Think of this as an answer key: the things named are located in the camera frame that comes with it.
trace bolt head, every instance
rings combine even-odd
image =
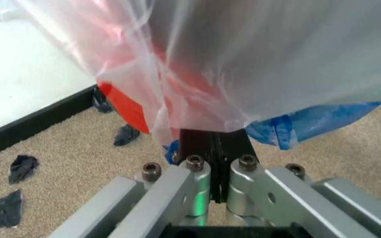
[[[301,165],[298,164],[287,164],[285,166],[289,171],[291,171],[295,176],[300,179],[304,179],[305,177],[305,169]]]
[[[254,171],[258,160],[253,155],[243,155],[239,158],[239,167],[245,171]]]
[[[142,167],[142,177],[148,182],[155,182],[161,176],[161,166],[159,163],[150,162]]]
[[[204,159],[199,155],[189,155],[186,157],[186,168],[192,172],[202,171],[204,168]]]

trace white floor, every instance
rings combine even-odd
[[[0,22],[0,127],[93,84],[31,23]]]

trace carpet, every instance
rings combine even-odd
[[[24,196],[23,218],[0,238],[45,237],[116,176],[132,178],[146,162],[168,167],[163,149],[141,135],[115,147],[125,122],[116,113],[90,108],[0,152],[0,198],[16,189]],[[381,200],[381,106],[357,121],[289,151],[253,145],[264,167],[298,163],[313,180],[340,176]],[[9,185],[9,166],[18,154],[39,159],[37,173]],[[225,205],[210,206],[209,224],[223,225]]]

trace black border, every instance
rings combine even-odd
[[[91,107],[95,87],[96,85],[93,85],[83,89],[52,105],[0,127],[0,151]]]

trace silver metal arm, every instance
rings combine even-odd
[[[163,175],[158,164],[148,163],[137,181],[111,181],[50,237],[155,238],[170,224],[203,226],[210,174],[200,156],[189,156]],[[311,183],[298,165],[267,170],[244,155],[231,163],[229,186],[227,217],[235,225],[258,231],[302,227],[319,238],[381,238],[381,203],[344,179]]]

